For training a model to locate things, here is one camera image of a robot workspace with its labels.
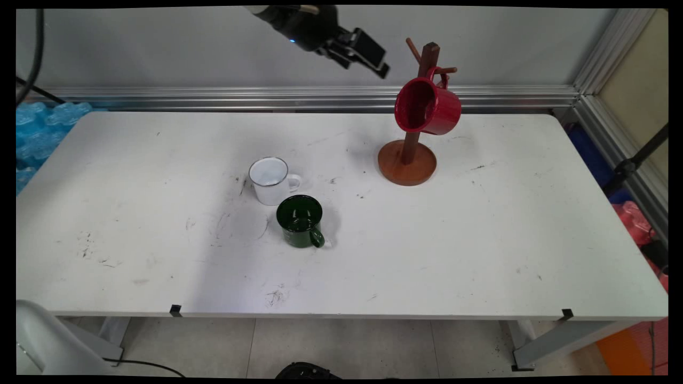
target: green mug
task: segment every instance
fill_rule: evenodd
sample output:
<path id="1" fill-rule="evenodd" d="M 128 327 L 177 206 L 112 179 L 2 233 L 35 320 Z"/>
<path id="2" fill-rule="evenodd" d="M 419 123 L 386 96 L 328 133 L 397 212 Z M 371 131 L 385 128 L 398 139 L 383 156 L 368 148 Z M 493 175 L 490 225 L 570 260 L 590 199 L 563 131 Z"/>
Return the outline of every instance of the green mug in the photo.
<path id="1" fill-rule="evenodd" d="M 289 245 L 306 248 L 312 244 L 320 248 L 325 244 L 325 237 L 320 233 L 322 207 L 311 196 L 294 195 L 284 199 L 275 217 Z"/>

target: wooden pole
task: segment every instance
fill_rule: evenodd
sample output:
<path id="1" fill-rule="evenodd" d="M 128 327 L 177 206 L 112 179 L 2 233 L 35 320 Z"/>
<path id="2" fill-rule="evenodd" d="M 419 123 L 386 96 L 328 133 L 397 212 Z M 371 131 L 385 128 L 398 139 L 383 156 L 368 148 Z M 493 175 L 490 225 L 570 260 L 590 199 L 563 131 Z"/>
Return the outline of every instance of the wooden pole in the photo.
<path id="1" fill-rule="evenodd" d="M 435 42 L 431 42 L 422 47 L 420 69 L 417 71 L 418 77 L 425 77 L 429 68 L 436 66 L 439 50 L 440 48 Z M 401 162 L 403 164 L 408 165 L 413 162 L 415 159 L 415 151 L 417 150 L 417 142 L 419 140 L 420 132 L 406 132 L 406 138 L 403 141 L 403 151 L 401 152 Z"/>

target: red object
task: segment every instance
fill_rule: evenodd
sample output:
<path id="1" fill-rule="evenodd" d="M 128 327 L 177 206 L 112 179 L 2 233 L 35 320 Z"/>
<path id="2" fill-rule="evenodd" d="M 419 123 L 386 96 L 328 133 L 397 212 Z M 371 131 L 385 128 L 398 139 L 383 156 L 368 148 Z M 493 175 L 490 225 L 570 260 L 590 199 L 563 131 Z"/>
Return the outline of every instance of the red object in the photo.
<path id="1" fill-rule="evenodd" d="M 430 68 L 426 77 L 410 80 L 398 93 L 393 115 L 402 130 L 444 135 L 460 120 L 462 105 L 460 99 L 447 90 L 446 75 L 441 75 L 441 87 L 433 82 L 438 69 Z"/>
<path id="2" fill-rule="evenodd" d="M 619 215 L 626 230 L 628 230 L 628 233 L 638 247 L 642 247 L 652 241 L 650 238 L 652 227 L 634 202 L 625 202 L 621 205 L 612 204 L 612 207 L 617 212 L 617 215 Z"/>

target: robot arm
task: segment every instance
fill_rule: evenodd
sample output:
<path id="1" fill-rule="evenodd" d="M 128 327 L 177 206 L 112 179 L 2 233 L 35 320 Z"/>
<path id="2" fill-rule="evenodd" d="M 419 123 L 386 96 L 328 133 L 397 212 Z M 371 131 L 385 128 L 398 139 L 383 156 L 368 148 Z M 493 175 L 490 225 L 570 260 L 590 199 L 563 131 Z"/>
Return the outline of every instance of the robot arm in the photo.
<path id="1" fill-rule="evenodd" d="M 356 62 L 382 79 L 389 66 L 385 50 L 362 29 L 349 32 L 337 24 L 334 5 L 246 5 L 254 16 L 266 21 L 304 51 L 313 51 L 347 68 Z"/>

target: white wall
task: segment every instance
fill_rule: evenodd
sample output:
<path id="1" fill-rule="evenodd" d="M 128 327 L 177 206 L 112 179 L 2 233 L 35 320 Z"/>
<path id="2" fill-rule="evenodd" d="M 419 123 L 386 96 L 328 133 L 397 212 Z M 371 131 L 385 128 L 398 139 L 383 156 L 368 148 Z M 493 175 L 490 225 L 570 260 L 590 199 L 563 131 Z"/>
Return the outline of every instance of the white wall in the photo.
<path id="1" fill-rule="evenodd" d="M 458 85 L 571 84 L 613 10 L 339 5 L 387 50 L 389 76 L 291 44 L 242 7 L 46 10 L 42 87 L 402 85 L 417 73 L 405 38 L 441 46 Z M 16 13 L 16 73 L 31 67 L 35 11 Z"/>

